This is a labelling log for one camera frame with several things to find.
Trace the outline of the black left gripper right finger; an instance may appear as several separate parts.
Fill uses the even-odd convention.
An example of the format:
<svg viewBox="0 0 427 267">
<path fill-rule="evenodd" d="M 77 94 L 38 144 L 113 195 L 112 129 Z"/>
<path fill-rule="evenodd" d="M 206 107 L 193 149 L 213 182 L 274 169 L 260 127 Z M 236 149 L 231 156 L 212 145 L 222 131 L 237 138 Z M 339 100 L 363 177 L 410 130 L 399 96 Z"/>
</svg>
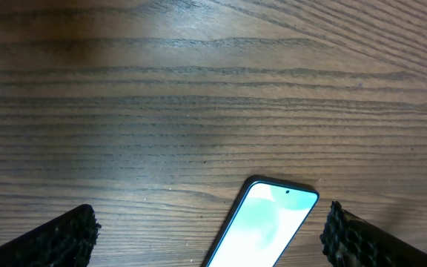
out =
<svg viewBox="0 0 427 267">
<path fill-rule="evenodd" d="M 331 203 L 320 235 L 333 267 L 427 267 L 427 253 Z"/>
</svg>

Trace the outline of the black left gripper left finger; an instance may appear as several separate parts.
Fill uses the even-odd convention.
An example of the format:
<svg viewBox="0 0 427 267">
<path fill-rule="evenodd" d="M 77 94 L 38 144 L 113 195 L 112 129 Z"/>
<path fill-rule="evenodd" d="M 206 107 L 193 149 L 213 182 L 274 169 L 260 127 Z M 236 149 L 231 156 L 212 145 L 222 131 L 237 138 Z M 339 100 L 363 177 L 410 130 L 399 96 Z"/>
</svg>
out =
<svg viewBox="0 0 427 267">
<path fill-rule="evenodd" d="M 0 267 L 87 267 L 98 231 L 91 205 L 80 205 L 0 246 Z"/>
</svg>

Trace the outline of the Galaxy S24 smartphone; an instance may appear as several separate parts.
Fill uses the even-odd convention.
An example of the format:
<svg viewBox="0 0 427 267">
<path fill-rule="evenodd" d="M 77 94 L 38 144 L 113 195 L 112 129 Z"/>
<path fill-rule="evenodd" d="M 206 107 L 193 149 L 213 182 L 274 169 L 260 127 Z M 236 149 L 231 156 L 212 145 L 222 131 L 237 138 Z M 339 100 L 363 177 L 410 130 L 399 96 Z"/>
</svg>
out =
<svg viewBox="0 0 427 267">
<path fill-rule="evenodd" d="M 242 185 L 202 267 L 273 267 L 320 198 L 310 185 L 253 175 Z"/>
</svg>

